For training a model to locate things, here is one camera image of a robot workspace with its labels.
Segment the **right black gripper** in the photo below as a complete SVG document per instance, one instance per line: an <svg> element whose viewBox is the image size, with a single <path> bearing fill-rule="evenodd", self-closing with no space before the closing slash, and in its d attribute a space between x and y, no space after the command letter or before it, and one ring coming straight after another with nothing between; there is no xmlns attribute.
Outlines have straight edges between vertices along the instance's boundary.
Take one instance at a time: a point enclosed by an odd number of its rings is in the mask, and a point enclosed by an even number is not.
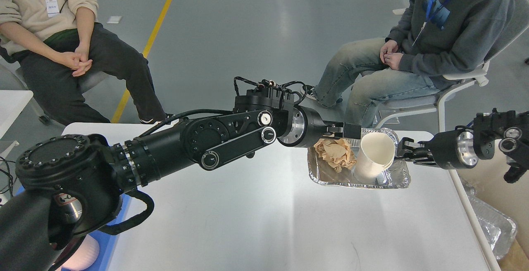
<svg viewBox="0 0 529 271"><path fill-rule="evenodd" d="M474 151L474 134L468 130L438 133L430 141L415 142L403 137L397 159L443 169L474 168L479 160Z"/></svg>

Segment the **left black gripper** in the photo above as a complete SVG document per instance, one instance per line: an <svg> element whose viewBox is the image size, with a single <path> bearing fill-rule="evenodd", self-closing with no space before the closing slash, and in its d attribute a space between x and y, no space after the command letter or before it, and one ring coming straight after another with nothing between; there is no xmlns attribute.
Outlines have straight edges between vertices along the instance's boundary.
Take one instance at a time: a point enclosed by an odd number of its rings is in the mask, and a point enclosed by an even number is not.
<svg viewBox="0 0 529 271"><path fill-rule="evenodd" d="M294 107L291 127L277 139L286 147L313 147L322 137L361 139L362 127L357 124L325 121L312 108Z"/></svg>

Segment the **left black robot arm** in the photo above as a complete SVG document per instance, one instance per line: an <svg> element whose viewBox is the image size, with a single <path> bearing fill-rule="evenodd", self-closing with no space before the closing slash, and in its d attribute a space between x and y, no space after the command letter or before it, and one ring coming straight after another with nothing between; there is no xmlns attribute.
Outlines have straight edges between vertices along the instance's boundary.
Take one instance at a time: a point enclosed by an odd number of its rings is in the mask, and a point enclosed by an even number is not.
<svg viewBox="0 0 529 271"><path fill-rule="evenodd" d="M147 219L152 198L138 190L198 164L213 171L279 141L311 147L321 138L359 139L361 126L325 121L301 107L293 82L251 82L232 111L177 114L124 143L66 134L35 144L15 161L24 190L1 206L2 271L51 271L87 235L118 235Z"/></svg>

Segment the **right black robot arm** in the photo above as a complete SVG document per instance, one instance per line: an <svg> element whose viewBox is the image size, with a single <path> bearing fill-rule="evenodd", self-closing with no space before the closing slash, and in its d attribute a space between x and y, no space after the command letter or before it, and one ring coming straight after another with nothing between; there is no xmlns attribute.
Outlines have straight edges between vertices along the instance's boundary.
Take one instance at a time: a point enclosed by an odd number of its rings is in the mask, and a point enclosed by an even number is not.
<svg viewBox="0 0 529 271"><path fill-rule="evenodd" d="M529 114L514 110L478 113L473 122L453 131L435 134L429 141L404 137L396 149L397 159L414 164L449 169L471 169L478 160L490 160L496 148L507 156L509 170L504 180L518 181L529 167Z"/></svg>

